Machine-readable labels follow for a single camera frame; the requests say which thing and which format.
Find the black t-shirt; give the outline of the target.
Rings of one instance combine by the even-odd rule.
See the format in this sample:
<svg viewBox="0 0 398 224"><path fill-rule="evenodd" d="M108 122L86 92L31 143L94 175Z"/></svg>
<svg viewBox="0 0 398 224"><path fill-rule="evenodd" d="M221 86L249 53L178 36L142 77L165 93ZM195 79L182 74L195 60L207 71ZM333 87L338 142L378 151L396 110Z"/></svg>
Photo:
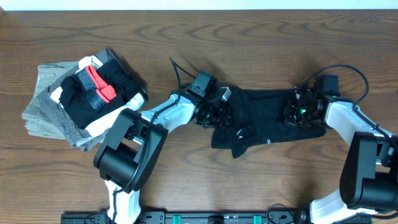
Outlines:
<svg viewBox="0 0 398 224"><path fill-rule="evenodd" d="M319 138L326 133L319 125L306 130L280 120L287 102L296 98L294 90L243 90L237 86L229 89L227 105L232 125L214 130L211 147L230 149L235 159L252 146Z"/></svg>

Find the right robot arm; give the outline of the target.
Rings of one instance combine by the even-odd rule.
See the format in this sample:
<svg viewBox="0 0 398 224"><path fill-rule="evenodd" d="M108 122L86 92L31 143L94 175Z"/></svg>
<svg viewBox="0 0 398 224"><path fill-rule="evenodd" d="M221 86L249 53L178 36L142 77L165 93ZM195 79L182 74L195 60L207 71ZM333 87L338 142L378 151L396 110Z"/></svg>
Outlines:
<svg viewBox="0 0 398 224"><path fill-rule="evenodd" d="M349 146L338 190L310 203L310 223L371 223L397 217L397 136L338 91L336 75L295 89L282 120L300 129L334 129Z"/></svg>

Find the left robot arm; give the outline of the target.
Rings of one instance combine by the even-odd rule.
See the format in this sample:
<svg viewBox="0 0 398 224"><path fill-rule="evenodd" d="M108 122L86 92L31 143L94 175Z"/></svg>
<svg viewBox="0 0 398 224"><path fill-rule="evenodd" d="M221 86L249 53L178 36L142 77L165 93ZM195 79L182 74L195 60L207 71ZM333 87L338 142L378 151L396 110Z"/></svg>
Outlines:
<svg viewBox="0 0 398 224"><path fill-rule="evenodd" d="M109 191L109 223L134 223L140 212L139 191L145 185L174 129L195 120L203 128L228 122L231 90L206 72L167 101L146 111L123 109L93 159Z"/></svg>

